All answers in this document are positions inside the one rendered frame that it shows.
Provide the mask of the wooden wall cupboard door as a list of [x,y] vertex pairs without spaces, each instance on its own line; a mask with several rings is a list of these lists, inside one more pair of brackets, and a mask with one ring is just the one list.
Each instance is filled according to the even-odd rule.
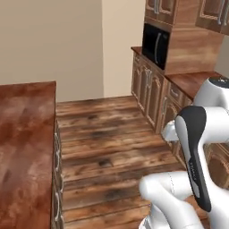
[[196,25],[229,36],[229,0],[225,0],[221,25],[217,24],[220,0],[199,0]]
[[159,0],[159,14],[154,12],[154,0],[146,0],[145,15],[167,24],[174,22],[177,0]]

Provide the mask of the wooden base cupboard door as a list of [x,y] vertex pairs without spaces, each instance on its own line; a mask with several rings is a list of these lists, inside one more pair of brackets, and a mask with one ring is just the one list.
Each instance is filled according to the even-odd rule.
[[175,104],[171,98],[167,98],[165,114],[162,115],[161,130],[163,130],[168,122],[172,121],[176,117],[180,110],[181,108]]
[[140,56],[133,54],[131,93],[139,98],[140,91]]
[[154,71],[150,82],[147,112],[147,118],[150,121],[154,130],[157,128],[157,113],[160,103],[163,81],[163,76],[158,71]]
[[140,95],[139,95],[139,103],[142,111],[145,111],[146,108],[146,98],[148,94],[150,74],[151,74],[151,67],[145,61],[143,61],[141,64]]

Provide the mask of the wooden drawer front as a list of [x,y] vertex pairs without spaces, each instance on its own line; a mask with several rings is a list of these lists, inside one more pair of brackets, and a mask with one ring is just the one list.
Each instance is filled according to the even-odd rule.
[[168,97],[170,97],[175,104],[178,106],[183,105],[184,94],[183,92],[172,82],[169,83],[168,86]]

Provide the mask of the black microwave oven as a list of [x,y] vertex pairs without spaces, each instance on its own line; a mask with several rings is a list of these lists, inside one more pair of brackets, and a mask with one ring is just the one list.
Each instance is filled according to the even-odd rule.
[[142,54],[160,69],[165,69],[170,33],[149,23],[144,24]]

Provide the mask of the wooden microwave housing panel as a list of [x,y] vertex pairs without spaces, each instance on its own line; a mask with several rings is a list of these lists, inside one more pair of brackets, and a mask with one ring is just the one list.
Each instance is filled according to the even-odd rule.
[[165,63],[165,74],[211,72],[224,36],[191,24],[172,27]]

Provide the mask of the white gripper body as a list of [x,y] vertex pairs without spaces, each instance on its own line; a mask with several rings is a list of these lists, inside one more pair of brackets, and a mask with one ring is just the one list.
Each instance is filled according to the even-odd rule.
[[179,140],[177,133],[176,133],[174,120],[168,122],[165,125],[165,127],[161,131],[161,134],[162,134],[163,139],[167,142]]

